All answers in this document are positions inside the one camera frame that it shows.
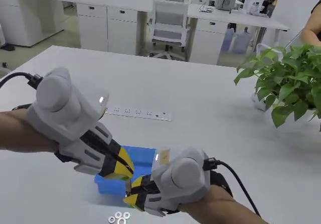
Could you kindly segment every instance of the blue block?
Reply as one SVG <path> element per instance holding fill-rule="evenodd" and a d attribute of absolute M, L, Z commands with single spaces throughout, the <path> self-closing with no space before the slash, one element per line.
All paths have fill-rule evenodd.
<path fill-rule="evenodd" d="M 131 179 L 134 181 L 141 175 L 149 175 L 154 159 L 156 149 L 141 147 L 122 146 L 134 164 L 134 175 Z M 95 183 L 98 185 L 98 192 L 101 194 L 114 194 L 125 197 L 125 182 L 122 180 L 109 180 L 95 176 Z"/>

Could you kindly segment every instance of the power strip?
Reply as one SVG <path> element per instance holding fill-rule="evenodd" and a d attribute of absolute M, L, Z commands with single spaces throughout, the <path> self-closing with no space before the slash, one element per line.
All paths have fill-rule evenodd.
<path fill-rule="evenodd" d="M 141 119 L 172 121 L 171 116 L 167 111 L 151 111 L 151 110 L 143 110 L 143 109 L 136 109 L 136 108 L 130 108 L 130 107 L 107 106 L 105 114 L 134 117 L 134 118 L 141 118 Z"/>

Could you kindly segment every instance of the washer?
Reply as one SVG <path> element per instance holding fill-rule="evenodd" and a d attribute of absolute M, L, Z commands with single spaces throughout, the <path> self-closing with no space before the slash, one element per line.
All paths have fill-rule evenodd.
<path fill-rule="evenodd" d="M 126 224 L 126 219 L 121 217 L 117 220 L 117 224 Z"/>
<path fill-rule="evenodd" d="M 120 211 L 118 211 L 118 212 L 115 213 L 116 219 L 121 218 L 121 216 L 122 216 L 122 213 L 121 213 Z"/>
<path fill-rule="evenodd" d="M 128 211 L 124 212 L 124 218 L 129 219 L 130 218 L 130 213 Z"/>
<path fill-rule="evenodd" d="M 114 223 L 115 221 L 116 221 L 116 218 L 115 218 L 114 216 L 110 216 L 110 217 L 108 218 L 108 222 L 109 222 L 110 224 Z"/>

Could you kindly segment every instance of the potted plant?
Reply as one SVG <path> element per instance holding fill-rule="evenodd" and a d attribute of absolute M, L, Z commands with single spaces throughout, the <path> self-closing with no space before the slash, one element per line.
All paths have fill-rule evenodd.
<path fill-rule="evenodd" d="M 245 63 L 253 66 L 239 72 Z M 241 78 L 257 77 L 255 93 L 260 101 L 264 100 L 266 113 L 277 128 L 288 120 L 296 123 L 307 117 L 305 122 L 315 116 L 321 119 L 320 47 L 291 47 L 288 52 L 282 47 L 269 48 L 247 59 L 237 72 L 236 85 Z"/>

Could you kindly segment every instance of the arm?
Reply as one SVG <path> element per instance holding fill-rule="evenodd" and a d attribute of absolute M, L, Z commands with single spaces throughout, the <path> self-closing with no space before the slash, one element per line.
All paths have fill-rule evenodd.
<path fill-rule="evenodd" d="M 182 204 L 180 210 L 187 212 L 200 224 L 267 224 L 216 185 L 211 186 L 210 193 L 204 199 Z"/>
<path fill-rule="evenodd" d="M 25 121 L 26 109 L 0 113 L 0 150 L 55 152 L 58 144 L 35 131 Z"/>
<path fill-rule="evenodd" d="M 318 5 L 311 14 L 305 28 L 301 33 L 303 43 L 321 46 L 317 34 L 321 32 L 321 5 Z"/>

